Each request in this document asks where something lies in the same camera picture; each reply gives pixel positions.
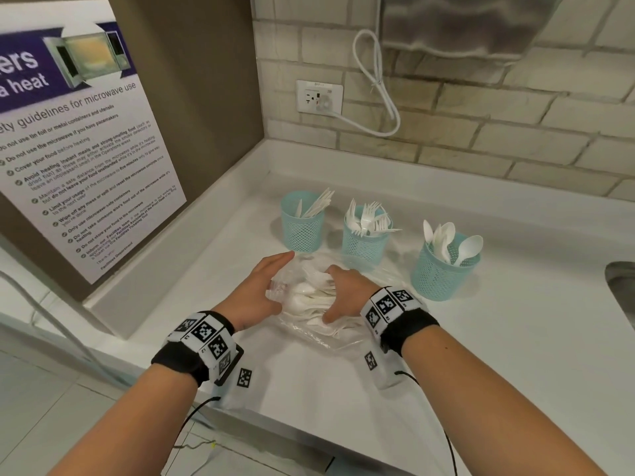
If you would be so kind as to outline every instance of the cutlery holder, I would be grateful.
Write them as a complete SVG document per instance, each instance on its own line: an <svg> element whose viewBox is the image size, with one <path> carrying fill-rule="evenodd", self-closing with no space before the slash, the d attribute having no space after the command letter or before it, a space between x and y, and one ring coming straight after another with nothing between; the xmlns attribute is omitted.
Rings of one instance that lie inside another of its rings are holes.
<svg viewBox="0 0 635 476"><path fill-rule="evenodd" d="M355 208L355 216L359 219L364 206ZM378 210L377 215L383 214L384 211ZM344 239L342 241L342 254L360 257L369 261L371 264L377 265L382 261L384 256L384 248L388 242L390 233L383 233L378 237L361 237L353 234L351 229L344 222Z"/></svg>
<svg viewBox="0 0 635 476"><path fill-rule="evenodd" d="M305 213L318 198L319 194L303 190L288 193L282 198L280 202L282 232L287 249L311 253L322 245L324 211L306 219L295 217L300 200L302 200L302 213Z"/></svg>
<svg viewBox="0 0 635 476"><path fill-rule="evenodd" d="M458 247L466 236L457 233L448 246L450 260L458 257ZM463 285L465 278L473 271L481 260L481 255L464 260L459 267L454 267L439 260L433 254L432 244L425 244L419 254L417 266L412 273L412 286L419 294L431 301L446 301Z"/></svg>

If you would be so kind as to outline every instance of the electrical outlet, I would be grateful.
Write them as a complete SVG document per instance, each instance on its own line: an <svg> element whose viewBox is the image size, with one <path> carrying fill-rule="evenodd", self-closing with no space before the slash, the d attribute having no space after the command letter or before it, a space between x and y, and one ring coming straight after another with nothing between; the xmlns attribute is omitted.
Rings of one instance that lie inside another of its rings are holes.
<svg viewBox="0 0 635 476"><path fill-rule="evenodd" d="M343 85L297 80L295 86L298 111L318 115L329 115L328 111L342 114Z"/></svg>

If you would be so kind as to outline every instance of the microwave picture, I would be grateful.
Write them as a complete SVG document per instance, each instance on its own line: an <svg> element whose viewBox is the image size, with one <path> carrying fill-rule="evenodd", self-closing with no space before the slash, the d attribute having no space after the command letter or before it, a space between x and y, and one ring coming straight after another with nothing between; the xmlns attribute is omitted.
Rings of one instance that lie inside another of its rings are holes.
<svg viewBox="0 0 635 476"><path fill-rule="evenodd" d="M64 38L45 37L43 41L71 88L87 80L130 68L128 56L116 31Z"/></svg>

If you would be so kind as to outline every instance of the sink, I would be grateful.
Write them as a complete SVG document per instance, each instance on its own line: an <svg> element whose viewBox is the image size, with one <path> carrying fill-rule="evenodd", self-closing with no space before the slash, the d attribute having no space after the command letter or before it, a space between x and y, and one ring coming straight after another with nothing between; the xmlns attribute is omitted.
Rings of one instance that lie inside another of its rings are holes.
<svg viewBox="0 0 635 476"><path fill-rule="evenodd" d="M635 263L611 262L605 276L608 287L635 329Z"/></svg>

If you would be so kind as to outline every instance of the safety guidelines poster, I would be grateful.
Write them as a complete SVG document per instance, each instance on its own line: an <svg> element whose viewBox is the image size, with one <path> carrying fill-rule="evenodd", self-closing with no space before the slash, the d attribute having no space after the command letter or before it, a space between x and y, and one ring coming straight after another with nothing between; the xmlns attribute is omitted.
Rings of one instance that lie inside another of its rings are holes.
<svg viewBox="0 0 635 476"><path fill-rule="evenodd" d="M107 0L2 6L0 189L90 283L185 203Z"/></svg>

